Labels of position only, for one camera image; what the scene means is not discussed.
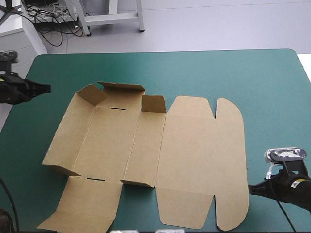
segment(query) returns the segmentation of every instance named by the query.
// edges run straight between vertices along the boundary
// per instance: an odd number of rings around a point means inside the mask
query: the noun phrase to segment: table surface
[[[14,106],[0,133],[0,175],[23,231],[34,231],[56,210],[67,178],[41,163],[74,92],[95,81],[141,84],[149,95],[164,95],[167,108],[177,95],[206,97],[214,112],[218,98],[234,102],[244,118],[249,184],[265,177],[266,149],[311,152],[311,84],[293,50],[41,55],[27,78],[51,84],[52,93]],[[311,169],[311,159],[305,162]],[[0,206],[10,209],[2,190]],[[284,207],[297,230],[311,230],[309,212]],[[174,227],[160,222],[154,189],[123,187],[111,229],[167,228]],[[218,231],[214,203],[200,231]],[[291,228],[276,201],[250,196],[248,215],[234,231]]]

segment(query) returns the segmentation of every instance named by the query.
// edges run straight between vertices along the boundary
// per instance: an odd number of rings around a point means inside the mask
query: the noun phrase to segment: floor
[[[91,15],[104,1],[84,0]],[[49,53],[151,52],[291,48],[311,53],[311,0],[142,0],[146,31],[137,23],[91,27],[91,37],[65,36]],[[119,0],[119,12],[136,0]],[[59,43],[59,35],[48,39]]]

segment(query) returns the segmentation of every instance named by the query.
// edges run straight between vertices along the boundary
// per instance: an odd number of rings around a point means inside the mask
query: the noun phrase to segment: black cable
[[[1,183],[3,189],[5,190],[6,194],[8,195],[8,197],[10,199],[10,202],[11,202],[11,205],[12,205],[12,209],[13,209],[13,212],[14,212],[14,216],[15,216],[16,232],[19,233],[18,216],[17,216],[17,211],[16,211],[16,207],[15,207],[12,195],[11,195],[9,189],[7,188],[7,186],[5,185],[4,181],[1,178],[0,178],[0,183]]]
[[[277,198],[277,196],[276,196],[276,193],[275,193],[274,190],[273,190],[271,179],[269,179],[269,184],[270,184],[270,188],[271,188],[271,191],[272,191],[272,194],[273,194],[274,198],[276,199],[276,201],[277,201],[279,207],[281,208],[281,210],[282,210],[284,216],[286,217],[288,223],[290,224],[290,226],[291,226],[293,232],[296,233],[295,227],[293,226],[292,222],[290,221],[289,217],[287,216],[287,214],[286,214],[286,212],[285,212],[283,206],[282,206],[281,203],[279,202],[279,200],[278,200],[278,198]]]
[[[52,18],[52,21],[51,21],[51,23],[54,23],[54,19],[55,19],[55,21],[57,22],[57,24],[59,25],[59,21],[57,20],[57,17],[55,16],[55,14],[54,13],[52,13],[52,12],[49,12],[49,11],[46,11],[46,10],[42,10],[42,9],[34,9],[34,8],[32,8],[32,6],[30,5],[27,5],[23,0],[21,0],[21,2],[25,5],[25,6],[27,6],[29,9],[26,9],[26,11],[29,13],[29,12],[33,12],[33,13],[35,13],[35,15],[31,15],[31,14],[29,14],[31,17],[33,17],[34,18],[34,21],[35,21],[35,23],[43,23],[40,19],[42,19],[42,20],[44,20],[45,22],[49,22],[49,21],[47,21],[45,18],[43,18],[43,17],[41,17],[41,16],[39,16],[38,14],[40,14],[40,15],[42,15],[42,16],[48,16],[48,17],[51,17]],[[20,15],[20,16],[22,16],[22,17],[24,17],[25,19],[27,19],[28,21],[30,21],[32,24],[33,24],[33,22],[29,19],[29,18],[27,18],[26,16],[24,16],[24,15],[22,15],[22,13],[16,13],[16,12],[14,12],[14,11],[10,11],[10,10],[7,10],[7,9],[5,9],[5,11],[8,11],[8,12],[11,12],[11,13],[14,13],[14,14],[17,14],[17,15]],[[69,14],[69,16],[73,19],[73,21],[75,22],[75,23],[77,23],[78,24],[78,20],[74,20],[74,18],[71,16],[71,14],[68,12],[68,14]],[[37,25],[37,30],[39,31],[39,33],[42,35],[42,37],[43,37],[43,39],[45,40],[45,41],[47,41],[50,45],[52,45],[52,46],[54,46],[54,47],[59,47],[59,46],[61,46],[62,44],[63,44],[63,34],[73,34],[73,35],[75,35],[75,36],[77,36],[77,37],[81,37],[82,35],[83,35],[83,31],[82,31],[82,26],[79,26],[79,28],[74,32],[71,28],[70,28],[70,26],[68,25],[68,22],[65,22],[65,19],[63,18],[63,17],[61,17],[61,19],[63,20],[63,22],[65,23],[65,25],[66,25],[66,27],[70,30],[70,33],[67,33],[67,32],[63,32],[62,31],[62,29],[61,28],[59,28],[59,30],[57,30],[57,29],[55,29],[54,27],[53,28],[49,28],[48,30],[43,30],[42,28],[40,28],[40,26],[38,26]],[[58,44],[58,45],[55,45],[55,44],[53,44],[53,43],[51,43],[45,36],[44,36],[44,34],[46,34],[46,33],[49,33],[49,32],[52,32],[52,31],[56,31],[56,32],[58,32],[58,33],[60,33],[61,34],[61,42]]]

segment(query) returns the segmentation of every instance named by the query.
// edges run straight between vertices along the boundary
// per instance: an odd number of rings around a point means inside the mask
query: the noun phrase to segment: white object
[[[14,0],[13,6],[20,5],[19,0]],[[0,50],[15,50],[18,52],[18,63],[12,64],[12,71],[26,78],[28,70],[36,56],[47,54],[34,26],[18,15],[10,16],[0,26]],[[11,111],[10,104],[0,104],[0,131]]]
[[[311,54],[298,54],[298,58],[311,82]]]
[[[139,30],[141,32],[145,30],[142,16],[141,0],[136,0],[137,12],[119,13],[119,14],[118,14],[118,0],[108,0],[108,1],[109,1],[108,15],[99,15],[99,16],[87,16],[84,11],[84,7],[81,0],[73,1],[77,9],[79,20],[82,24],[83,31],[86,35],[90,35],[89,26],[91,25],[125,23],[132,21],[139,22]]]

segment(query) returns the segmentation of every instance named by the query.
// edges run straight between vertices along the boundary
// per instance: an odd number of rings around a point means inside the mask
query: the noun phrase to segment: unfolded cardboard box
[[[122,183],[156,188],[160,220],[203,227],[213,197],[217,226],[237,227],[248,210],[243,118],[218,99],[163,96],[140,85],[88,85],[72,98],[43,161],[69,176],[56,212],[38,228],[103,233]]]

